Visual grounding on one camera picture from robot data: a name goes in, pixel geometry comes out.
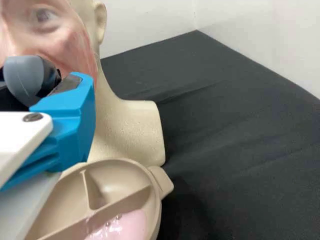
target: mannequin face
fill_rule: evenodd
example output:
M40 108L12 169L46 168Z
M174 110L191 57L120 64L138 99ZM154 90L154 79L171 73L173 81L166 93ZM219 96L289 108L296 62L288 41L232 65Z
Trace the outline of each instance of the mannequin face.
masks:
M91 38L67 0L0 0L0 11L1 66L8 56L38 55L63 77L81 72L97 80Z

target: mannequin ear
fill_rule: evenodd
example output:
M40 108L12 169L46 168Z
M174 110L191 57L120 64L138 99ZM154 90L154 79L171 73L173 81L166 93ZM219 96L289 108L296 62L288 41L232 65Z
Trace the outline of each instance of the mannequin ear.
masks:
M106 32L107 9L106 6L100 1L95 1L93 4L96 22L96 39L98 40L99 45L101 45Z

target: black fabric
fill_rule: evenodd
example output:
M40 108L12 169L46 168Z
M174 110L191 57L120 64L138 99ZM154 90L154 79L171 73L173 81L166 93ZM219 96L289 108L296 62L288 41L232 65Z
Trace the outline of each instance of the black fabric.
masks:
M154 100L175 189L159 240L320 239L320 101L195 31L102 60Z

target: pink liquid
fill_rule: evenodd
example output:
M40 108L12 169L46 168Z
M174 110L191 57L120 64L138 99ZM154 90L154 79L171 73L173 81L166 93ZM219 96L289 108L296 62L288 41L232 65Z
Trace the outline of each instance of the pink liquid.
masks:
M144 240L146 216L142 210L123 214L120 219L112 219L92 232L85 240Z

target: mannequin eye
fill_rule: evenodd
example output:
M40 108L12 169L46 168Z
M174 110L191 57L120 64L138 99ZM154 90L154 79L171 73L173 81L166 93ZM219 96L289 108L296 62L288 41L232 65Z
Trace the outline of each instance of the mannequin eye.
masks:
M45 23L47 21L55 19L57 15L48 9L41 8L35 12L35 17L38 23Z

